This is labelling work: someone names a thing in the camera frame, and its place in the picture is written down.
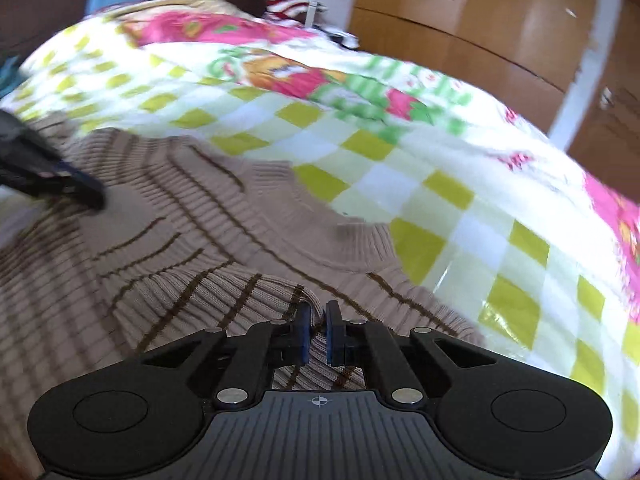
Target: yellow square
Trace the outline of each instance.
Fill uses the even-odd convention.
[[[21,101],[26,99],[27,97],[31,97],[33,95],[34,89],[32,86],[28,86],[26,84],[20,85],[20,91],[18,95],[15,97],[16,101]]]
[[[200,108],[194,108],[193,110],[189,110],[185,112],[180,118],[175,121],[171,121],[171,124],[174,126],[178,126],[179,128],[199,128],[201,126],[206,126],[206,124],[211,124],[215,121],[216,118],[210,114],[207,114],[204,110],[200,110]]]
[[[29,108],[33,107],[35,103],[33,101],[30,101],[28,103],[23,104],[20,108],[18,108],[15,113],[16,115],[21,115],[23,113],[25,113]]]
[[[401,218],[394,218],[389,229],[404,272],[413,283],[421,283],[446,240]]]
[[[107,88],[111,90],[118,86],[122,86],[129,81],[131,81],[131,76],[129,74],[118,74],[107,80]]]
[[[187,73],[186,69],[181,66],[174,66],[171,70],[169,70],[169,75],[171,77],[179,78]]]
[[[245,132],[230,137],[214,136],[210,140],[228,155],[242,155],[249,150],[257,150],[269,145],[268,142],[264,142]]]
[[[24,114],[23,116],[20,116],[20,118],[23,121],[33,121],[33,120],[39,119],[41,116],[42,116],[41,112],[37,110],[32,110],[28,114]]]
[[[291,124],[295,124],[299,128],[306,128],[318,120],[322,115],[322,110],[315,106],[294,102],[278,111],[276,115]]]
[[[84,54],[86,57],[91,58],[91,59],[95,59],[97,57],[100,57],[103,54],[103,52],[98,48],[92,52],[88,52],[87,54]]]
[[[85,117],[90,114],[95,114],[99,109],[100,108],[98,108],[98,105],[93,103],[90,105],[81,106],[79,108],[74,108],[73,110],[69,110],[66,114],[71,119],[77,119],[80,117]]]
[[[598,353],[587,343],[578,339],[577,353],[571,378],[590,387],[599,395],[604,393],[604,363]]]
[[[131,90],[127,90],[126,92],[123,92],[120,96],[124,98],[135,97],[136,95],[149,92],[149,90],[151,90],[151,86],[140,85],[140,86],[136,86],[135,88],[132,88]]]
[[[100,126],[102,124],[104,124],[107,121],[114,121],[117,120],[118,117],[98,117],[95,119],[89,119],[88,121],[85,121],[82,123],[80,129],[84,132],[84,133],[88,133],[91,132],[93,130],[95,130],[96,128],[100,128]]]
[[[636,366],[640,365],[640,325],[631,320],[626,324],[622,349]]]
[[[62,100],[66,101],[67,103],[80,103],[85,99],[87,99],[87,95],[82,92],[78,92],[77,94],[66,94],[62,96]]]
[[[370,160],[383,160],[393,146],[367,130],[358,130],[342,143],[342,147]]]
[[[76,84],[76,78],[72,75],[66,76],[57,86],[56,91],[64,92]]]
[[[546,260],[549,257],[549,244],[518,221],[513,223],[509,242],[527,253],[540,265],[546,267]]]
[[[638,403],[628,391],[622,394],[622,431],[632,442],[638,438],[638,425],[640,415],[638,415]]]
[[[242,101],[253,101],[255,98],[265,94],[266,90],[261,90],[252,86],[239,86],[238,88],[230,90],[229,93],[239,99],[242,99]]]
[[[140,105],[140,108],[147,112],[155,113],[167,106],[169,103],[174,102],[176,99],[177,97],[173,94],[158,94],[143,102]]]
[[[156,56],[156,54],[151,54],[149,56],[149,64],[155,68],[156,66],[159,66],[162,62],[164,61],[164,59],[162,59],[159,56]]]
[[[468,208],[474,199],[473,191],[440,170],[431,173],[424,185],[460,209]]]
[[[42,65],[48,66],[55,56],[56,56],[56,53],[52,50],[42,59]]]
[[[78,43],[76,43],[76,50],[82,50],[88,44],[89,44],[89,37],[88,36],[83,36],[82,39],[80,41],[78,41]]]
[[[49,75],[52,76],[56,74],[62,74],[66,71],[67,68],[69,68],[69,65],[67,63],[60,63],[49,71]]]
[[[107,70],[111,70],[112,68],[116,68],[116,64],[113,61],[105,61],[104,63],[98,63],[94,66],[94,70],[96,72],[107,72]]]
[[[498,274],[478,321],[531,349],[540,322],[540,306],[521,288]]]
[[[70,27],[67,27],[65,30],[62,31],[62,33],[65,34],[66,36],[70,36],[76,31],[77,28],[78,28],[78,24],[76,23],[75,25],[71,25]]]
[[[349,187],[339,178],[311,164],[302,164],[294,171],[309,192],[325,202],[331,202]]]
[[[203,77],[200,81],[198,81],[199,85],[208,85],[208,86],[217,86],[222,84],[224,81],[222,79],[217,79],[215,77]]]
[[[598,321],[602,317],[604,296],[584,276],[578,278],[578,302]]]

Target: wooden cabinet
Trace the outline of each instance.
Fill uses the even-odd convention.
[[[604,184],[635,202],[640,202],[639,39],[640,0],[624,0],[600,91],[568,151]]]
[[[467,41],[371,10],[353,9],[364,50],[407,59],[478,86],[546,132],[564,94],[531,72]]]
[[[364,49],[473,83],[546,131],[574,79],[595,3],[356,0],[351,30]]]

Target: wooden wardrobe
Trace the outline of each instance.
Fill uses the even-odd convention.
[[[363,50],[478,86],[546,132],[587,45],[596,0],[356,0]]]

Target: black object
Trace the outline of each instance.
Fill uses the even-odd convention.
[[[0,185],[34,197],[69,196],[104,208],[104,186],[62,160],[35,130],[0,110]]]
[[[326,307],[327,357],[368,390],[268,390],[308,361],[310,307],[244,336],[199,332],[47,392],[43,480],[594,480],[612,420],[574,381],[425,328]]]

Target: checkered pattern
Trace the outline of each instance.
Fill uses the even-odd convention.
[[[456,179],[338,114],[149,56],[99,18],[47,42],[28,69],[2,102],[23,119],[65,110],[82,133],[190,134],[231,155],[290,160],[336,211],[388,222],[411,279],[475,320],[490,349],[607,401],[601,474],[638,468],[640,326],[596,277]]]

